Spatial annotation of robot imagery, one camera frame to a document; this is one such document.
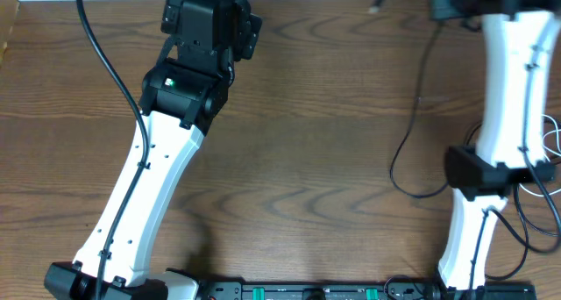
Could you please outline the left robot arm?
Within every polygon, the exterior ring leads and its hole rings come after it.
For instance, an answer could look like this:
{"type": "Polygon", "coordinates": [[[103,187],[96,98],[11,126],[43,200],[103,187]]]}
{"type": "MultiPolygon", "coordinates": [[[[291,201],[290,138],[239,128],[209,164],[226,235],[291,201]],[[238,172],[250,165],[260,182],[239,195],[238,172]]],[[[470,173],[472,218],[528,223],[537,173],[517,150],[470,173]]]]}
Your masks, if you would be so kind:
{"type": "Polygon", "coordinates": [[[186,166],[227,102],[236,62],[252,57],[262,26],[248,0],[166,0],[158,59],[131,100],[136,129],[93,232],[44,284],[58,299],[193,299],[198,282],[153,274],[153,245],[186,166]]]}

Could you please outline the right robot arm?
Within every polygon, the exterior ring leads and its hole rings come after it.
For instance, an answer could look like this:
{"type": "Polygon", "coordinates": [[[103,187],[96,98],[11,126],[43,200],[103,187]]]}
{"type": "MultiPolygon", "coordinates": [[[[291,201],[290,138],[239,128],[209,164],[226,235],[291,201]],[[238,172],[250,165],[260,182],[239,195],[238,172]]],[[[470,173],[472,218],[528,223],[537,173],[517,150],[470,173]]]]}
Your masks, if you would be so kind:
{"type": "Polygon", "coordinates": [[[560,0],[431,0],[436,21],[479,17],[486,42],[486,98],[473,146],[444,157],[453,190],[451,228],[432,299],[531,297],[521,285],[486,285],[486,258],[508,195],[539,188],[555,167],[543,150],[543,112],[551,57],[560,33],[560,0]]]}

